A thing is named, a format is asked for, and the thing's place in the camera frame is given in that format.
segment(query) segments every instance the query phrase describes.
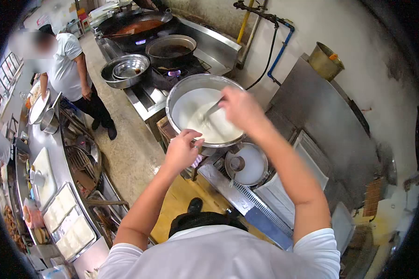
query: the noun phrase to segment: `concrete floor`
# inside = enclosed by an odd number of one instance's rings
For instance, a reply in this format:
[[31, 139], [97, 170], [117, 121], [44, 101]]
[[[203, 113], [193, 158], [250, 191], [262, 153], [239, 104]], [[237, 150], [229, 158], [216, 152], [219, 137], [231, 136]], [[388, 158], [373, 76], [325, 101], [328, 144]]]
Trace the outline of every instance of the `concrete floor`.
[[[164, 159], [164, 153], [152, 133], [129, 103], [125, 93], [108, 86], [101, 79], [106, 63], [91, 32], [79, 40], [85, 53], [87, 70], [115, 122], [118, 135], [110, 141], [107, 130], [99, 127], [95, 140], [105, 156], [104, 166], [122, 197], [132, 204], [151, 181]], [[93, 118], [86, 116], [91, 125]]]

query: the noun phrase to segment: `black shoe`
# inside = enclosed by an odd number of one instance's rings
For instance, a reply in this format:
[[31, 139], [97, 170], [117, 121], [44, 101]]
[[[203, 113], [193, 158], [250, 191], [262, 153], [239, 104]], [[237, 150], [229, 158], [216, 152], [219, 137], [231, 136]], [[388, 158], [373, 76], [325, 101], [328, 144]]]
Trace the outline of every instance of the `black shoe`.
[[201, 198], [193, 198], [188, 205], [188, 213], [199, 213], [202, 211], [203, 201]]
[[111, 141], [117, 137], [117, 128], [115, 128], [114, 123], [112, 123], [112, 125], [107, 128], [107, 134]]
[[98, 119], [93, 120], [93, 122], [91, 123], [91, 129], [95, 131], [96, 129], [98, 129], [100, 124], [101, 124], [100, 120]]

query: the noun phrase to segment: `cutting board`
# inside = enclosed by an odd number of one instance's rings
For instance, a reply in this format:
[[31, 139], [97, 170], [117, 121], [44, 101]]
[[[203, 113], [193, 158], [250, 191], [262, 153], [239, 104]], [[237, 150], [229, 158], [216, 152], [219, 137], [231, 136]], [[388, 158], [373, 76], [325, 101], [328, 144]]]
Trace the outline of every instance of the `cutting board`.
[[37, 192], [39, 194], [39, 210], [43, 211], [50, 201], [51, 197], [57, 191], [56, 182], [54, 180], [53, 172], [51, 170], [50, 157], [48, 156], [47, 148], [42, 148], [34, 160], [33, 166], [36, 170], [40, 170], [42, 175], [45, 177], [44, 186], [40, 187], [36, 185]]

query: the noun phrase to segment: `window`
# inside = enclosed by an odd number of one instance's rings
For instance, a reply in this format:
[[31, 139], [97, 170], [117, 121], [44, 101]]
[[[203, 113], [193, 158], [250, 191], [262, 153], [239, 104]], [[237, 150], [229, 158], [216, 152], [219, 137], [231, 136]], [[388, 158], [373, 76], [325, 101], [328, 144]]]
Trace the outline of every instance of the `window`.
[[16, 73], [22, 64], [22, 59], [18, 58], [8, 48], [5, 56], [0, 62], [0, 97], [9, 96], [11, 87], [16, 82]]

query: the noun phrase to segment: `brown sauce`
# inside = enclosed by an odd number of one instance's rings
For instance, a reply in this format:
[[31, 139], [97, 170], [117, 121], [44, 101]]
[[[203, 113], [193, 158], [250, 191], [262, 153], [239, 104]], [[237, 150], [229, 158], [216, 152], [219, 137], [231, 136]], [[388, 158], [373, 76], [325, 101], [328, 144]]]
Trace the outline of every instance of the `brown sauce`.
[[130, 32], [132, 29], [134, 29], [134, 34], [138, 34], [146, 30], [151, 30], [162, 24], [164, 24], [164, 22], [157, 19], [139, 21], [139, 22], [135, 22], [135, 23], [132, 23], [131, 25], [127, 25], [121, 28], [120, 30], [118, 30], [118, 32], [116, 32], [116, 34], [125, 34], [125, 33]]
[[151, 52], [153, 56], [159, 56], [164, 58], [175, 58], [189, 53], [191, 50], [185, 46], [180, 45], [169, 45], [158, 48], [156, 51]]

